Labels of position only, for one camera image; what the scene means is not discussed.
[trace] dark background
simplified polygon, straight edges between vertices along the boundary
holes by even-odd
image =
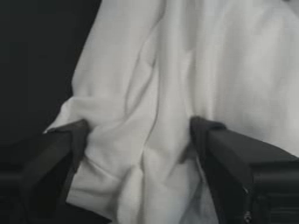
[[[71,78],[101,0],[0,3],[0,145],[43,132]]]

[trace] wrinkled fabric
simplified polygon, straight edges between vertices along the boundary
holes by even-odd
[[[114,224],[217,224],[190,118],[299,156],[299,13],[281,0],[105,0],[51,125],[93,131],[69,202]]]

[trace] white towel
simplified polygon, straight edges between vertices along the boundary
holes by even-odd
[[[297,11],[281,0],[103,1],[53,124],[93,128],[70,203],[115,224],[217,224],[186,153],[194,115],[299,156]]]

